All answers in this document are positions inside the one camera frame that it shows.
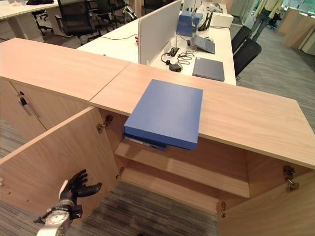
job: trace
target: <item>power adapter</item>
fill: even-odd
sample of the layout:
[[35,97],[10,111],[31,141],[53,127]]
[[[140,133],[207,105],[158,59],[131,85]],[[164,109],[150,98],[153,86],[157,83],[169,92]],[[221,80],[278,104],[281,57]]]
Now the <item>power adapter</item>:
[[171,50],[169,51],[170,56],[174,57],[177,54],[178,50],[179,48],[171,48]]
[[170,64],[170,65],[169,65],[169,69],[170,69],[171,71],[174,71],[174,72],[181,72],[181,71],[182,71],[181,66],[178,65],[178,64]]

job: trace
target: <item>cabinet door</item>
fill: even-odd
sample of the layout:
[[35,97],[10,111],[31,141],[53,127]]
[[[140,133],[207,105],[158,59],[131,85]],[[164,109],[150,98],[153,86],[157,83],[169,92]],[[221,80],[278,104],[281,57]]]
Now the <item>cabinet door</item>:
[[88,107],[1,159],[1,200],[42,214],[58,202],[63,181],[87,169],[88,184],[103,185],[97,194],[78,199],[86,216],[118,183],[113,152],[98,123],[99,110]]
[[283,184],[227,211],[219,221],[220,235],[314,236],[315,172],[294,182],[301,188],[287,193]]
[[0,118],[12,125],[25,141],[46,131],[29,108],[21,105],[18,92],[5,80],[0,80]]
[[60,94],[53,94],[32,86],[12,82],[38,116],[46,129],[50,129],[69,117],[87,108],[87,104]]

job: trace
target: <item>open cabinet door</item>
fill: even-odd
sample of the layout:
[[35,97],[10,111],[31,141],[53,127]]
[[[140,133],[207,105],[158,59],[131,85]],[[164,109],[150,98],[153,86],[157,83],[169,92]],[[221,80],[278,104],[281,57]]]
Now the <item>open cabinet door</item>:
[[315,172],[294,179],[227,211],[219,221],[221,236],[315,236]]
[[58,202],[65,179],[87,169],[88,184],[102,182],[95,195],[78,199],[88,215],[116,186],[113,152],[98,108],[88,107],[0,160],[1,200],[34,213]]

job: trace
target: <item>white desk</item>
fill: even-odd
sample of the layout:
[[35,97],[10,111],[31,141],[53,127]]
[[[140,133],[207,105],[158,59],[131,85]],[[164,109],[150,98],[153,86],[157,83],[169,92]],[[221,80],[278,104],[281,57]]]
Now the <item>white desk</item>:
[[55,15],[60,15],[58,2],[52,4],[10,6],[8,1],[0,1],[0,20],[7,20],[14,35],[18,38],[42,40],[32,12],[47,10],[49,21],[54,33],[64,36],[60,32]]
[[[139,19],[121,26],[103,36],[109,38],[126,38],[133,34],[138,34],[138,22]],[[122,40],[111,40],[99,37],[92,42],[79,47],[78,50],[138,63],[138,46],[136,44],[135,36]]]
[[[138,33],[138,20],[128,23],[116,30],[113,30],[110,33],[107,33],[105,36],[109,38],[125,38],[136,33]],[[214,40],[214,43],[216,44],[216,54],[210,54],[198,49],[194,53],[195,57],[193,58],[193,60],[189,61],[190,65],[183,65],[184,69],[181,73],[192,75],[194,61],[196,57],[222,61],[225,77],[224,82],[226,84],[236,85],[230,30],[209,28],[207,31],[198,32],[198,34],[202,37],[208,36]],[[176,37],[173,37],[171,39],[172,46],[175,46],[175,39]],[[184,41],[179,35],[177,36],[177,46],[180,48],[178,53],[185,52],[186,50],[195,50],[195,48],[193,47],[188,47],[187,42]],[[170,45],[166,45],[165,48],[157,55],[150,66],[168,70],[168,66],[160,60],[160,57],[165,51],[169,51],[169,47]],[[129,39],[123,40],[97,38],[92,42],[79,47],[78,50],[99,55],[107,55],[112,58],[123,59],[138,63],[138,46],[136,44],[134,36]],[[167,59],[170,59],[172,63],[175,63],[177,61],[176,58],[170,57]]]

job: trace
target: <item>chair backrest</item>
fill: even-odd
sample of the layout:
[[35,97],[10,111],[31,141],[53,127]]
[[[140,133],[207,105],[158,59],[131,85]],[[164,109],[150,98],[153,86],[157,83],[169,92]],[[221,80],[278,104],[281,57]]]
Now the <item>chair backrest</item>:
[[106,14],[111,12],[109,0],[97,0],[97,12],[98,14]]
[[163,0],[144,0],[144,7],[152,10],[159,9],[163,7]]
[[260,52],[261,46],[252,39],[248,38],[233,56],[235,76],[238,76]]
[[237,34],[232,39],[232,52],[233,54],[236,52],[236,50],[240,47],[240,45],[245,41],[245,39],[250,35],[251,29],[242,26],[240,30],[237,32]]
[[95,31],[86,0],[58,0],[63,31],[67,35],[84,35]]

